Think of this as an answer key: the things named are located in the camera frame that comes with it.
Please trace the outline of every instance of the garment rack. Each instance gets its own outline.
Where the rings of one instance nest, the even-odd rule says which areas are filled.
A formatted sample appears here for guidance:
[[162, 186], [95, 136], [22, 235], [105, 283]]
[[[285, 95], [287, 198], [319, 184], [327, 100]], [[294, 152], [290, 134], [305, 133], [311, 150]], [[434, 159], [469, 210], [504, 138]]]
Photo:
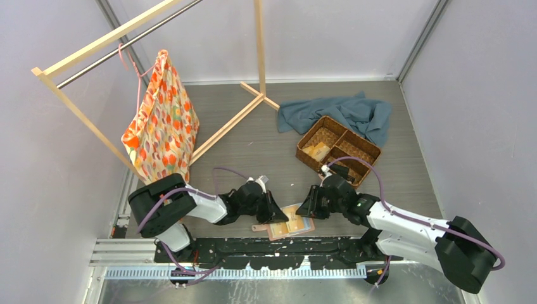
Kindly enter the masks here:
[[[69, 97], [61, 91], [61, 89], [68, 84], [71, 84], [73, 81], [77, 80], [81, 76], [85, 75], [87, 72], [90, 72], [94, 68], [98, 67], [106, 60], [114, 57], [116, 54], [119, 53], [120, 50], [128, 48], [129, 46], [133, 45], [133, 43], [141, 40], [143, 37], [147, 36], [148, 34], [152, 33], [164, 24], [168, 23], [170, 20], [173, 20], [175, 17], [183, 14], [185, 11], [200, 3], [202, 0], [195, 0], [191, 2], [187, 6], [164, 18], [157, 24], [142, 32], [141, 34], [136, 35], [129, 42], [122, 44], [120, 48], [115, 48], [113, 51], [96, 60], [94, 63], [91, 63], [90, 65], [73, 74], [71, 77], [67, 78], [63, 82], [60, 82], [60, 84], [56, 85], [53, 81], [53, 78], [59, 76], [80, 61], [86, 59], [100, 49], [103, 49], [112, 42], [117, 41], [119, 38], [127, 35], [141, 25], [147, 23], [154, 17], [171, 9], [175, 4], [181, 1], [182, 0], [164, 0], [153, 6], [152, 8], [148, 9], [144, 13], [141, 13], [140, 15], [119, 26], [115, 30], [112, 30], [108, 34], [102, 36], [101, 38], [98, 38], [97, 40], [88, 44], [77, 52], [74, 52], [70, 56], [67, 56], [65, 59], [53, 64], [44, 71], [37, 67], [32, 69], [34, 75], [39, 78], [39, 80], [41, 80], [45, 84], [45, 86], [47, 86], [55, 95], [57, 95], [57, 97], [67, 106], [67, 108], [69, 108], [69, 110], [71, 110], [73, 114], [75, 114], [75, 116], [78, 117], [80, 121], [89, 130], [91, 130], [91, 132], [93, 132], [93, 134], [95, 134], [95, 136], [97, 136], [97, 138], [102, 141], [103, 144], [108, 147], [108, 149], [110, 149], [110, 151], [112, 151], [112, 153], [117, 158], [119, 158], [141, 180], [143, 180], [143, 178], [140, 176], [133, 164], [131, 164], [131, 162], [127, 159], [127, 157], [112, 144], [112, 142], [88, 119], [88, 117], [82, 111], [80, 111], [80, 109], [71, 101], [71, 99], [69, 99]], [[235, 127], [260, 103], [265, 102], [273, 109], [279, 109], [279, 105], [267, 97], [267, 88], [265, 83], [265, 50], [263, 39], [263, 3], [262, 0], [253, 0], [253, 2], [256, 28], [257, 63], [259, 72], [259, 91], [257, 91], [247, 83], [241, 82], [241, 87], [256, 97], [252, 101], [250, 101], [250, 103], [248, 103], [241, 111], [239, 111], [239, 113], [237, 113], [233, 118], [231, 118], [224, 126], [222, 126], [218, 131], [216, 131], [216, 133], [214, 133], [209, 139], [207, 139], [201, 146], [199, 146], [198, 149], [194, 151], [190, 165], [192, 165], [196, 160], [198, 160], [205, 152], [207, 152], [214, 144], [216, 144], [224, 135], [226, 135], [226, 133], [228, 133], [233, 127]]]

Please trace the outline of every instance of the wooden beam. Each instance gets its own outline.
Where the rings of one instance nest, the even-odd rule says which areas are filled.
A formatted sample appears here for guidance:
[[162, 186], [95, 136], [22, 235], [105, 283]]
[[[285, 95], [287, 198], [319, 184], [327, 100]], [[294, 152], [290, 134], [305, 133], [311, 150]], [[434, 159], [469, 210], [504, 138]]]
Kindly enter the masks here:
[[140, 27], [142, 24], [156, 17], [160, 13], [163, 13], [164, 11], [181, 1], [182, 0], [164, 0], [158, 3], [147, 11], [127, 21], [127, 23], [123, 24], [122, 26], [88, 44], [82, 49], [74, 52], [73, 54], [54, 64], [53, 66], [47, 68], [44, 71], [44, 74], [51, 78], [54, 78], [68, 68], [76, 65], [78, 62], [84, 60], [85, 58], [99, 51], [103, 47], [111, 44], [112, 42], [118, 40], [119, 38], [133, 31], [134, 29]]
[[75, 106], [75, 104], [69, 99], [69, 97], [67, 97], [67, 95], [65, 95], [60, 89], [56, 87], [56, 84], [54, 84], [54, 82], [48, 75], [46, 75], [39, 68], [33, 68], [32, 72], [35, 76], [37, 76], [37, 78], [39, 78], [39, 80], [41, 80], [45, 84], [45, 86], [47, 86], [52, 91], [52, 93], [54, 93], [67, 106], [67, 108], [69, 108], [69, 110], [71, 110], [71, 112], [73, 112], [73, 114], [75, 114], [76, 117], [80, 119], [80, 121], [86, 127], [88, 127], [89, 130], [91, 130], [91, 132], [93, 132], [93, 134], [95, 134], [95, 136], [97, 136], [98, 139], [103, 142], [106, 147], [108, 147], [108, 149], [110, 149], [110, 151], [112, 151], [112, 153], [114, 153], [115, 156], [117, 156], [117, 158], [119, 158], [134, 174], [136, 174], [136, 176], [138, 176], [141, 181], [145, 180], [140, 176], [140, 174], [138, 173], [136, 168], [134, 168], [130, 160], [128, 160], [123, 155], [123, 153], [117, 150], [117, 148], [112, 144], [112, 142], [110, 142], [110, 140], [108, 140], [108, 138], [104, 136], [104, 134], [88, 119], [88, 117], [85, 116], [84, 113], [82, 113], [82, 111], [77, 108], [77, 106]]
[[246, 117], [256, 106], [263, 101], [263, 94], [259, 94], [254, 100], [250, 101], [237, 115], [233, 116], [220, 130], [214, 133], [211, 138], [207, 139], [194, 153], [190, 159], [190, 165], [192, 165], [198, 158], [207, 152], [217, 141], [220, 140], [226, 133], [228, 133], [233, 127], [235, 127], [244, 117]]
[[[241, 81], [241, 87], [243, 87], [243, 89], [245, 89], [248, 92], [250, 92], [252, 95], [257, 96], [257, 95], [261, 94], [256, 89], [252, 88], [247, 83], [245, 83], [244, 81]], [[276, 111], [280, 109], [280, 106], [277, 103], [273, 102], [270, 98], [268, 98], [266, 96], [263, 98], [263, 101], [266, 102], [269, 106], [271, 106]]]
[[259, 91], [267, 95], [265, 80], [265, 39], [263, 37], [263, 1], [253, 0], [255, 10], [255, 30], [257, 38], [257, 67], [259, 70]]

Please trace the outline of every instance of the wooden floor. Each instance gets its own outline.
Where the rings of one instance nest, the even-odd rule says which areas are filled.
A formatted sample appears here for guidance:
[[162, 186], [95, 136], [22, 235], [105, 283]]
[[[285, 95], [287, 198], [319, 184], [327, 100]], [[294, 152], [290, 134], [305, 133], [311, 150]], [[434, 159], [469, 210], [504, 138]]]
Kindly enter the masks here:
[[[423, 157], [421, 155], [405, 101], [397, 82], [326, 82], [304, 84], [268, 84], [267, 96], [281, 103], [295, 99], [330, 96], [350, 96], [364, 91], [368, 98], [387, 101], [393, 105], [388, 142], [376, 168], [382, 175], [386, 199], [393, 205], [428, 217], [440, 218], [440, 210]], [[187, 92], [199, 116], [199, 146], [232, 118], [254, 96], [237, 85], [193, 85]], [[276, 111], [260, 104], [216, 145], [191, 167], [191, 185], [214, 193], [211, 171], [216, 166], [234, 168], [247, 175], [269, 178], [267, 187], [279, 206], [302, 203], [312, 184], [320, 182], [317, 174], [295, 156], [301, 135], [295, 131], [278, 133]], [[218, 173], [220, 192], [227, 192], [244, 183], [242, 178], [227, 172]], [[360, 192], [378, 196], [378, 182], [370, 174], [358, 188]], [[253, 232], [254, 217], [242, 216], [237, 222], [216, 226], [205, 220], [187, 217], [184, 221], [193, 237], [266, 236]], [[128, 238], [134, 234], [136, 223], [131, 221]], [[341, 214], [327, 220], [315, 220], [311, 236], [361, 236], [366, 228], [349, 223]]]

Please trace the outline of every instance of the hanging garment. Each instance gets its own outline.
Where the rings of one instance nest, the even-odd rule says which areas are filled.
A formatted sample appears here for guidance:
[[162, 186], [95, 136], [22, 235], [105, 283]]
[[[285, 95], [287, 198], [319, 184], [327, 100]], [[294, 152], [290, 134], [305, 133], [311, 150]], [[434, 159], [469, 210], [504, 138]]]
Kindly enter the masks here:
[[278, 131], [296, 130], [304, 134], [324, 115], [330, 116], [379, 147], [388, 140], [391, 104], [366, 98], [364, 92], [354, 96], [287, 101], [278, 110]]
[[145, 184], [172, 173], [189, 181], [198, 128], [198, 116], [168, 51], [161, 50], [143, 102], [121, 137]]

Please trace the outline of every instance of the wooden rack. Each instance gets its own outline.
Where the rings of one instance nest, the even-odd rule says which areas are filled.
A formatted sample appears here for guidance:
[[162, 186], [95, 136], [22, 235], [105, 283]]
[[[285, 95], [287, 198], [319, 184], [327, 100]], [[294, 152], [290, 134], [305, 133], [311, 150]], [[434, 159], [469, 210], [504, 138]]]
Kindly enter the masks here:
[[[105, 146], [114, 153], [117, 158], [119, 158], [138, 178], [142, 179], [138, 171], [131, 164], [130, 160], [127, 159], [124, 153], [119, 151], [112, 142], [88, 119], [88, 117], [80, 111], [80, 109], [61, 91], [61, 87], [58, 87], [54, 82], [53, 78], [59, 76], [60, 74], [66, 72], [69, 68], [73, 67], [77, 63], [86, 59], [90, 55], [96, 53], [100, 49], [103, 49], [107, 45], [117, 41], [119, 38], [131, 33], [133, 30], [137, 29], [141, 25], [147, 23], [154, 17], [168, 11], [173, 8], [173, 6], [181, 0], [164, 0], [152, 8], [148, 9], [144, 13], [141, 13], [137, 17], [129, 20], [120, 27], [112, 30], [108, 34], [102, 36], [101, 38], [95, 40], [94, 42], [88, 44], [82, 49], [74, 52], [70, 56], [67, 56], [65, 59], [60, 60], [59, 62], [53, 64], [51, 67], [45, 69], [44, 71], [40, 68], [33, 68], [32, 72], [37, 78], [39, 78], [45, 86], [47, 86], [59, 99], [71, 110], [80, 121], [88, 127], [97, 138], [103, 142]], [[255, 14], [255, 28], [256, 28], [256, 44], [257, 44], [257, 63], [259, 69], [259, 88], [257, 91], [250, 85], [245, 82], [241, 82], [241, 87], [248, 92], [252, 93], [255, 98], [248, 103], [237, 115], [230, 119], [220, 130], [216, 131], [207, 141], [205, 141], [198, 149], [196, 149], [192, 155], [190, 164], [194, 163], [198, 158], [200, 158], [205, 152], [207, 152], [215, 143], [217, 143], [226, 133], [228, 133], [233, 127], [235, 127], [246, 115], [248, 115], [255, 107], [260, 103], [265, 102], [273, 109], [278, 110], [279, 105], [267, 97], [267, 88], [265, 83], [265, 50], [264, 50], [264, 40], [263, 40], [263, 3], [262, 0], [253, 0], [254, 2], [254, 14]]]

